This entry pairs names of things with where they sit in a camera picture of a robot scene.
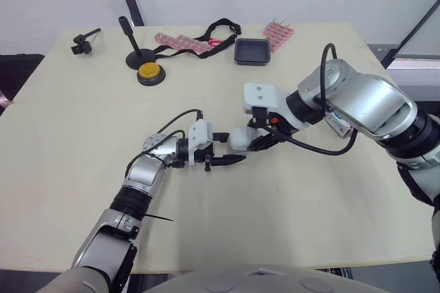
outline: black chair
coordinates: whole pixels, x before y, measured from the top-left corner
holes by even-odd
[[[14,99],[43,58],[42,54],[0,55],[0,91],[7,99]]]

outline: table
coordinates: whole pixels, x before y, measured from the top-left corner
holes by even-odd
[[[263,29],[242,27],[242,37]],[[293,91],[329,41],[359,72],[389,78],[349,24],[293,28],[267,67],[235,65],[233,47],[205,60],[182,55],[159,62],[167,77],[153,88],[125,66],[130,46],[119,28],[103,29],[92,56],[69,49],[84,31],[62,36],[0,117],[0,268],[68,268],[119,190],[127,162],[185,109],[202,109],[215,131],[242,126],[249,119],[242,112],[244,82]],[[135,28],[135,36],[153,47],[156,32],[203,30]],[[226,35],[224,29],[217,37]],[[182,118],[173,128],[187,130],[193,120]],[[329,149],[347,142],[323,122],[296,136]],[[429,259],[433,249],[432,208],[410,196],[394,161],[363,135],[339,157],[283,143],[211,173],[202,165],[169,170],[149,212],[174,221],[144,220],[134,272],[213,263],[366,265]]]

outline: pink test tube rack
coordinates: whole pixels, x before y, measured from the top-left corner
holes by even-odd
[[[270,52],[275,52],[280,46],[284,44],[292,35],[294,30],[289,28],[289,25],[277,23],[274,19],[264,29],[263,35],[270,44]]]
[[[154,36],[154,39],[156,42],[162,45],[167,45],[176,50],[192,49],[196,52],[207,52],[213,48],[213,46],[207,43],[194,40],[185,35],[179,35],[177,38],[175,38],[163,33],[157,33]]]

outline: yellow button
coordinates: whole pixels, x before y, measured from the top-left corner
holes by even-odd
[[[155,78],[159,75],[160,67],[156,63],[145,63],[139,67],[139,75],[142,78]]]

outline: black stand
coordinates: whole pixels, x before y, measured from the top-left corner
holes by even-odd
[[[131,45],[133,46],[134,51],[130,52],[129,55],[125,58],[125,63],[131,69],[139,69],[142,64],[145,63],[154,63],[156,61],[156,53],[150,49],[139,49],[138,44],[136,43],[135,38],[133,37],[133,30],[131,29],[130,23],[126,17],[119,17],[119,23],[124,31],[124,34],[130,40]]]

